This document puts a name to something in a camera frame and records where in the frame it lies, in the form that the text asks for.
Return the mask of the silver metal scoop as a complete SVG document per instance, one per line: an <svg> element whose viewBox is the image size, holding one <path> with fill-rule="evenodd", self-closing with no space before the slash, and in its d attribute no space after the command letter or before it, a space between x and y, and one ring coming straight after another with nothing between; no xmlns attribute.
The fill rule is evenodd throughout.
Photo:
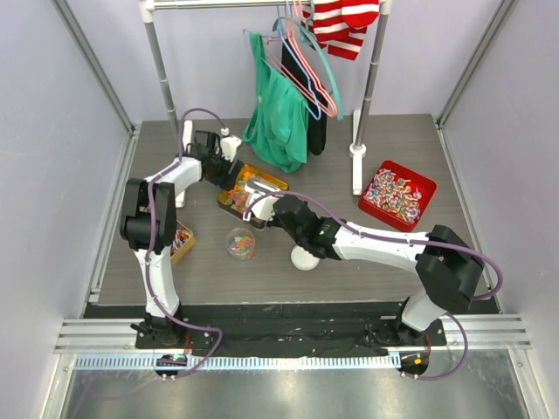
<svg viewBox="0 0 559 419"><path fill-rule="evenodd" d="M261 182L256 180L249 180L244 186L247 198L245 201L245 207L248 209L251 204L253 204L258 198L264 196L266 193L279 192L280 189L275 185L268 182Z"/></svg>

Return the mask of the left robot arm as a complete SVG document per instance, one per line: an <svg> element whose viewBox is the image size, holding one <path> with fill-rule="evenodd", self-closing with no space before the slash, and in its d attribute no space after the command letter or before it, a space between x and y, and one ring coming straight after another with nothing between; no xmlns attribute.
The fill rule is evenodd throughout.
<svg viewBox="0 0 559 419"><path fill-rule="evenodd" d="M181 319L181 302L172 275L176 237L176 197L205 180L231 189L244 163L237 158L242 140L224 128L197 130L179 145L169 165L144 178L128 179L121 207L120 234L133 251L146 291L144 320L132 327L141 339L179 347L190 328Z"/></svg>

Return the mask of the gold tin star candies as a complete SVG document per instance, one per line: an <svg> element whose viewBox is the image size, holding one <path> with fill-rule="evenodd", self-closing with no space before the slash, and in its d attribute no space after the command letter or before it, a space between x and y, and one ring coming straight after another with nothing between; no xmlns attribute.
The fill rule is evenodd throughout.
<svg viewBox="0 0 559 419"><path fill-rule="evenodd" d="M269 191L288 190L286 182L278 177L246 163L241 168L232 189L222 190L217 196L221 210L248 222L256 230L263 230L273 216L273 203L276 196L268 196L262 201L253 202Z"/></svg>

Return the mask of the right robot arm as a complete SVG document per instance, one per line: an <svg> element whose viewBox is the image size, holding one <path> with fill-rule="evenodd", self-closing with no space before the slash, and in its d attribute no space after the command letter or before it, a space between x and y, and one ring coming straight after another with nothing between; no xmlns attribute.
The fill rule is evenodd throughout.
<svg viewBox="0 0 559 419"><path fill-rule="evenodd" d="M390 233L380 240L379 230L349 223L346 227L332 217L318 217L308 203L284 196L273 204L272 225L294 240L293 265L313 270L321 260L360 260L396 267L415 274L423 290L407 298L396 318L377 339L384 345L412 345L422 339L441 315L466 312L484 269L481 258L440 244L466 244L450 228L437 225L428 233Z"/></svg>

